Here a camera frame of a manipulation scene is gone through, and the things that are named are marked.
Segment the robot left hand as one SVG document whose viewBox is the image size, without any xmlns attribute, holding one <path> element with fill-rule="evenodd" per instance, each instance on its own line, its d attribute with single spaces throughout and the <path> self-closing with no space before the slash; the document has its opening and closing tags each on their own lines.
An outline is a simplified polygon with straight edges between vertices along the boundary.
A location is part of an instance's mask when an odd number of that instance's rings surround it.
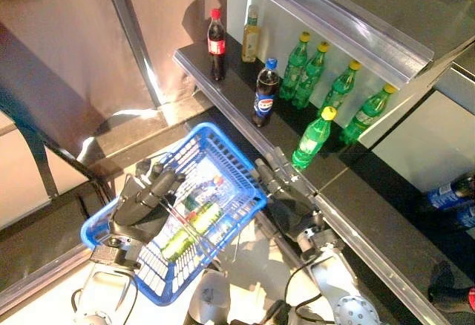
<svg viewBox="0 0 475 325">
<path fill-rule="evenodd" d="M 184 173 L 161 162 L 151 164 L 146 159 L 137 163 L 136 174 L 126 180 L 109 217 L 110 233 L 149 243 L 166 224 L 177 199 L 175 193 L 185 180 Z"/>
</svg>

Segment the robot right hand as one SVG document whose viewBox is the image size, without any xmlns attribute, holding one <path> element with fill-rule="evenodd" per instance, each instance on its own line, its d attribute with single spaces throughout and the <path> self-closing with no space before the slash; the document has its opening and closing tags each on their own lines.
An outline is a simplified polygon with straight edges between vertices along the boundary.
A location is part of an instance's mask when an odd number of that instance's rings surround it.
<svg viewBox="0 0 475 325">
<path fill-rule="evenodd" d="M 258 180 L 271 198 L 269 213 L 281 233 L 296 241 L 307 229 L 325 229 L 323 214 L 311 201 L 312 191 L 281 148 L 264 154 L 255 166 Z"/>
</svg>

